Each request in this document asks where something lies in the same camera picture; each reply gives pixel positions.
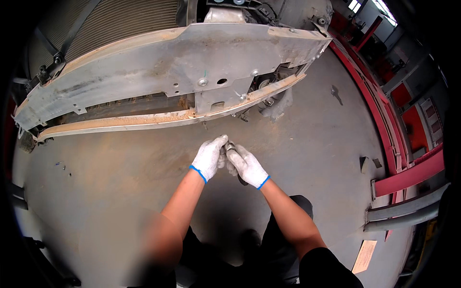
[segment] bolt hole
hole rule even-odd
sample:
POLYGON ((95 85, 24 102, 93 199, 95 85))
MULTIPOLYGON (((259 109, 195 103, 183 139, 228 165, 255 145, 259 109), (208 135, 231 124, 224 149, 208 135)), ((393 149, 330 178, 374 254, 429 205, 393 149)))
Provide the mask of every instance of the bolt hole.
POLYGON ((211 112, 213 111, 218 111, 218 110, 221 110, 222 108, 224 108, 224 101, 221 101, 221 102, 216 102, 216 103, 213 103, 211 104, 211 112))
POLYGON ((218 82, 216 82, 216 84, 224 84, 227 82, 227 79, 226 78, 222 78, 222 79, 219 79, 218 82))

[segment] blue glove cuff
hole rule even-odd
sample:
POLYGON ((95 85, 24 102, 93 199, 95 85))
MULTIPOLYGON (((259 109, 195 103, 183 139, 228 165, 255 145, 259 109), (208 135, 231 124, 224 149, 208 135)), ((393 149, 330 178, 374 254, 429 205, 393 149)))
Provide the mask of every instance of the blue glove cuff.
POLYGON ((199 173, 199 175, 203 178, 203 181, 205 181, 205 184, 207 183, 207 180, 205 179, 205 177, 203 177, 202 173, 200 172, 200 170, 198 170, 197 168, 195 168, 193 165, 189 166, 189 169, 194 169, 195 171, 197 171, 199 173))
POLYGON ((267 176, 267 178, 264 180, 264 182, 261 184, 261 186, 259 186, 257 189, 258 189, 258 190, 261 189, 262 185, 264 185, 264 184, 267 182, 267 180, 269 180, 269 178, 271 178, 270 175, 267 176))

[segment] white work glove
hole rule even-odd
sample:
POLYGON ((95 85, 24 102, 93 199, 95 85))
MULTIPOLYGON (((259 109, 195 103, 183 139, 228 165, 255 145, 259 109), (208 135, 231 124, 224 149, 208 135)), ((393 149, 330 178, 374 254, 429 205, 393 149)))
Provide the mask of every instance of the white work glove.
POLYGON ((252 153, 248 152, 242 145, 237 144, 235 148, 237 151, 227 151, 229 173, 233 176, 239 174, 245 182, 255 186, 258 190, 261 189, 270 176, 252 153))
POLYGON ((216 174, 218 168, 223 168, 226 154, 223 145, 229 138, 221 135, 214 140, 205 141, 199 148, 199 152, 189 168, 199 172, 205 184, 216 174))

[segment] bolt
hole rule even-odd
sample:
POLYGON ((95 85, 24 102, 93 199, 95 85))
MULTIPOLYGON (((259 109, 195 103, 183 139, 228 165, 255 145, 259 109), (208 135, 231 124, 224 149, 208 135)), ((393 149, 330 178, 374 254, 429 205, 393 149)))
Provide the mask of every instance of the bolt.
POLYGON ((200 79, 198 84, 199 84, 199 86, 205 86, 205 85, 208 84, 208 80, 205 79, 205 78, 200 79))

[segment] forearm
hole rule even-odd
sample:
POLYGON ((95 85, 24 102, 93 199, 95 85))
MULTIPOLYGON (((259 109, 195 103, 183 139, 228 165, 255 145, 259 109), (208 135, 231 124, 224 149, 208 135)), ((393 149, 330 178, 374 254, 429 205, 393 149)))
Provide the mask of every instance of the forearm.
POLYGON ((295 247, 300 258, 314 248, 326 247, 309 215, 272 179, 269 179, 260 190, 274 214, 280 231, 295 247))
POLYGON ((161 212, 176 226, 183 240, 204 186, 199 173, 189 170, 161 212))

